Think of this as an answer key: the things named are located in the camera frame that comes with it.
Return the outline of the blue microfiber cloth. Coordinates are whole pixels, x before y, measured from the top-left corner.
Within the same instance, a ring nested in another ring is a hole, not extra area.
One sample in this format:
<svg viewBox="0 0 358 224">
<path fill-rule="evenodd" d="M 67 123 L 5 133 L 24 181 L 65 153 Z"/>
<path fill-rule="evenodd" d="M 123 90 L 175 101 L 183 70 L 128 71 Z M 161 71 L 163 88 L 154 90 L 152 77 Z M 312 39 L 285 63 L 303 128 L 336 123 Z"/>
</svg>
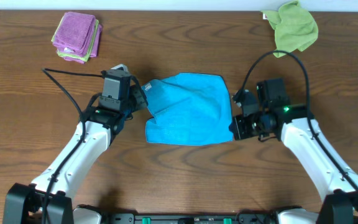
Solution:
<svg viewBox="0 0 358 224">
<path fill-rule="evenodd" d="M 229 92 L 219 75 L 179 73 L 142 86 L 152 118 L 147 142 L 205 146 L 233 140 Z"/>
</svg>

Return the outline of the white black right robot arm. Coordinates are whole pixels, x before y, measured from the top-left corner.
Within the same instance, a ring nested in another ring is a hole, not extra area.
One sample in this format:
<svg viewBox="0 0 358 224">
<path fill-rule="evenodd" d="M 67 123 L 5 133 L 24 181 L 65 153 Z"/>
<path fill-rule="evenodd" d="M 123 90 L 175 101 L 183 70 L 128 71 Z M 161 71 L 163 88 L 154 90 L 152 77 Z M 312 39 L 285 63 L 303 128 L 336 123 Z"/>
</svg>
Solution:
<svg viewBox="0 0 358 224">
<path fill-rule="evenodd" d="M 358 175 L 324 136 L 306 104 L 293 105 L 281 78 L 264 80 L 257 93 L 241 88 L 233 96 L 242 113 L 229 129 L 235 140 L 276 138 L 298 159 L 323 203 L 318 213 L 281 208 L 264 223 L 358 223 Z"/>
</svg>

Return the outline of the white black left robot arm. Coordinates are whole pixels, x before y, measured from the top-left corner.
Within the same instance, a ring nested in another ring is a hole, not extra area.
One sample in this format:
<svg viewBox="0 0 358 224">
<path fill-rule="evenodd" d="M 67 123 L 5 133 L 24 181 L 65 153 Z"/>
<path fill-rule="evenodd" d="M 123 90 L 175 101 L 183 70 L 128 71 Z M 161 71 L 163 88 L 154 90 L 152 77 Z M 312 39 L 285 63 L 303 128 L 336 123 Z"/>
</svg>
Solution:
<svg viewBox="0 0 358 224">
<path fill-rule="evenodd" d="M 148 102 L 125 65 L 103 70 L 99 77 L 104 80 L 102 92 L 78 110 L 75 133 L 57 158 L 29 185 L 16 183 L 9 189 L 3 223 L 108 222 L 107 214 L 89 206 L 73 208 L 72 201 L 96 159 Z"/>
</svg>

